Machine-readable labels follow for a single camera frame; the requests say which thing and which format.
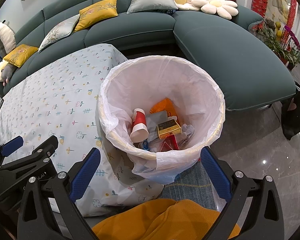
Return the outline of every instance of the trash bag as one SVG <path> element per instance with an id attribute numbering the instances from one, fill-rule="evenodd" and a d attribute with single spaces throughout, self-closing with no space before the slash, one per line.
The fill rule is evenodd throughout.
<path id="1" fill-rule="evenodd" d="M 136 148 L 129 135 L 135 108 L 146 114 L 161 100 L 174 103 L 178 119 L 194 127 L 184 150 L 149 152 Z M 132 172 L 152 181 L 169 184 L 190 168 L 203 147 L 220 137 L 225 120 L 224 95 L 200 67 L 178 57 L 147 56 L 128 60 L 103 81 L 98 109 L 106 138 L 134 162 Z"/>
<path id="2" fill-rule="evenodd" d="M 281 127 L 284 136 L 291 140 L 292 136 L 300 132 L 300 85 L 296 83 L 296 93 L 282 100 Z"/>

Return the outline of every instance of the potted plant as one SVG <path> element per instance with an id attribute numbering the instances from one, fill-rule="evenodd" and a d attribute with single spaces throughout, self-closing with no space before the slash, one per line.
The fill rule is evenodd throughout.
<path id="1" fill-rule="evenodd" d="M 283 34 L 279 36 L 276 35 L 275 30 L 275 23 L 266 19 L 263 28 L 257 30 L 257 37 L 280 58 L 289 70 L 292 70 L 296 64 L 300 64 L 299 41 L 288 26 L 283 28 Z"/>

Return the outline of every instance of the blue gripper pad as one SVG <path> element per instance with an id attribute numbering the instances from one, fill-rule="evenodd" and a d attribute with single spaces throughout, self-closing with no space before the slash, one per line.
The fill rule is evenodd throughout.
<path id="1" fill-rule="evenodd" d="M 100 151 L 95 149 L 71 183 L 70 199 L 73 203 L 82 198 L 101 160 Z"/>
<path id="2" fill-rule="evenodd" d="M 208 147 L 202 148 L 200 157 L 202 166 L 206 170 L 219 197 L 229 203 L 232 198 L 231 182 L 228 180 L 217 161 L 212 157 Z"/>
<path id="3" fill-rule="evenodd" d="M 1 150 L 1 155 L 8 157 L 11 153 L 15 152 L 22 146 L 23 146 L 23 138 L 21 136 L 17 136 L 11 141 L 7 142 L 5 145 L 3 145 Z"/>

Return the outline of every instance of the red paper cup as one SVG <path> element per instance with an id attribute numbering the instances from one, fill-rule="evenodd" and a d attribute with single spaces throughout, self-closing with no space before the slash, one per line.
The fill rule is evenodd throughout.
<path id="1" fill-rule="evenodd" d="M 132 117 L 132 132 L 130 139 L 133 143 L 138 143 L 146 140 L 149 136 L 146 123 L 146 113 L 140 108 L 133 111 Z"/>

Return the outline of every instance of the orange plastic bag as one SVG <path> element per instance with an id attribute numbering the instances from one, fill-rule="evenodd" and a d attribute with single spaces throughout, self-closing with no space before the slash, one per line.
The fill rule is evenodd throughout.
<path id="1" fill-rule="evenodd" d="M 179 119 L 178 119 L 178 116 L 177 116 L 177 112 L 174 109 L 173 103 L 169 98 L 165 98 L 164 100 L 162 100 L 159 103 L 152 106 L 152 108 L 150 109 L 150 113 L 153 114 L 153 113 L 161 112 L 163 110 L 167 111 L 168 117 L 169 116 L 176 116 L 177 117 L 176 121 L 180 125 Z"/>

